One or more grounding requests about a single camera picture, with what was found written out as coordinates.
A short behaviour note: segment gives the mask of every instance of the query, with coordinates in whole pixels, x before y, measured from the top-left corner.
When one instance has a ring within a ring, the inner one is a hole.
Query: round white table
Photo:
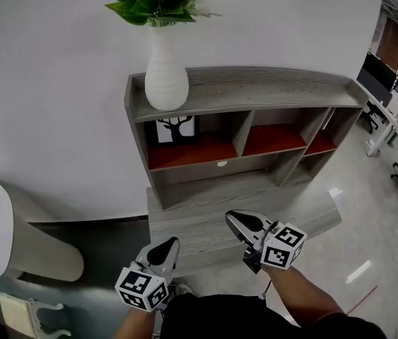
[[[26,222],[46,213],[21,192],[0,185],[0,276],[33,273],[65,281],[78,280],[84,263],[70,244],[45,234]]]

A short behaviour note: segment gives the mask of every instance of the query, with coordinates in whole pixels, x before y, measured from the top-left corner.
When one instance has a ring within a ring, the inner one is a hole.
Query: framed picture
[[[199,120],[195,116],[157,119],[146,124],[147,141],[151,145],[182,145],[196,143]]]

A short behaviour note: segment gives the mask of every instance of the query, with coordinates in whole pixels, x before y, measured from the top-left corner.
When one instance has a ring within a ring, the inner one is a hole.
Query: artificial plant
[[[105,6],[134,25],[166,26],[194,22],[192,16],[203,15],[195,3],[196,0],[117,0]]]

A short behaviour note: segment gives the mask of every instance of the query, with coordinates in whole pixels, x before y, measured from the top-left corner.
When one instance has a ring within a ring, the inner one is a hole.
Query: white vase
[[[174,30],[172,26],[149,29],[151,56],[145,75],[145,93],[156,109],[175,110],[186,102],[189,82],[186,69],[176,58]]]

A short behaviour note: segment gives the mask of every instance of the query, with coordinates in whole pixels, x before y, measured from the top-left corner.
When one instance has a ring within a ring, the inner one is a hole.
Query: forearm
[[[301,327],[322,317],[343,311],[332,297],[291,267],[288,270],[264,267],[290,315]]]
[[[130,309],[113,339],[151,339],[156,311]]]

